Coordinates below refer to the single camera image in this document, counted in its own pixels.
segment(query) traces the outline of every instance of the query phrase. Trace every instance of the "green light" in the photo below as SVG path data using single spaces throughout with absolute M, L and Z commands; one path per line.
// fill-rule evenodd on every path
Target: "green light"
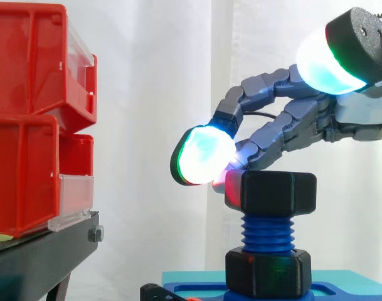
M 334 58 L 324 28 L 314 32 L 300 45 L 298 71 L 304 81 L 318 91 L 339 95 L 363 88 L 366 83 L 349 74 Z
M 178 172 L 192 184 L 216 179 L 235 154 L 234 140 L 212 126 L 195 127 L 178 155 Z

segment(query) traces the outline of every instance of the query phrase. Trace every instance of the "blue tray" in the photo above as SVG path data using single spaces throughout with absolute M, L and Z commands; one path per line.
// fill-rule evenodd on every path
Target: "blue tray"
M 312 291 L 299 301 L 382 301 L 382 285 L 352 271 L 312 271 Z M 202 301 L 251 301 L 226 292 L 224 272 L 166 272 L 163 286 Z

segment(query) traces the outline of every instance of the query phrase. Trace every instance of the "red plastic drawer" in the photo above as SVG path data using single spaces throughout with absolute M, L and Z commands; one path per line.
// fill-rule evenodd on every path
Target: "red plastic drawer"
M 93 139 L 58 133 L 52 116 L 0 115 L 0 234 L 58 231 L 90 216 Z
M 49 114 L 62 131 L 96 122 L 97 59 L 59 4 L 0 3 L 0 114 Z

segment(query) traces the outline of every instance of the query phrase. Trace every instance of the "robotic hand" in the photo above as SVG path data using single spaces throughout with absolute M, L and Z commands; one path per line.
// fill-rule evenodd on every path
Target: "robotic hand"
M 276 97 L 292 100 L 273 122 L 234 143 L 244 115 Z M 188 130 L 171 157 L 183 185 L 214 181 L 223 193 L 225 172 L 261 170 L 320 140 L 382 139 L 382 16 L 353 8 L 300 46 L 297 64 L 247 78 L 231 88 L 207 125 Z

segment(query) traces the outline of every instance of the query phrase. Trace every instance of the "white curtain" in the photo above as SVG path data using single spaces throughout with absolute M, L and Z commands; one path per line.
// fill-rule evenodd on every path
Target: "white curtain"
M 220 43 L 231 48 L 222 56 L 220 67 L 230 73 L 225 78 L 216 77 L 214 68 L 219 67 L 212 65 L 212 108 L 225 90 L 244 78 L 295 63 L 298 45 L 305 36 L 353 6 L 382 12 L 382 0 L 224 2 L 213 1 L 212 15 L 221 19 L 212 23 L 212 35 L 221 39 L 212 39 L 211 47 L 212 52 Z M 230 38 L 228 23 L 232 25 Z M 278 114 L 288 101 L 278 99 L 263 110 Z M 236 138 L 249 137 L 267 121 L 247 117 Z M 382 141 L 320 142 L 284 154 L 269 169 L 317 176 L 316 211 L 294 218 L 295 244 L 311 254 L 312 268 L 353 270 L 382 282 Z M 223 205 L 223 196 L 209 192 L 207 269 L 223 269 L 225 253 L 241 245 L 241 216 Z
M 352 6 L 382 11 L 382 0 L 54 2 L 98 56 L 98 122 L 85 132 L 95 138 L 94 209 L 105 239 L 72 273 L 68 301 L 138 300 L 163 271 L 223 269 L 240 245 L 240 215 L 207 185 L 171 179 L 177 141 L 210 119 L 231 85 L 293 64 L 314 28 Z M 237 138 L 266 121 L 247 118 Z M 313 268 L 382 281 L 382 142 L 318 143 L 271 169 L 318 178 L 317 210 L 294 227 Z

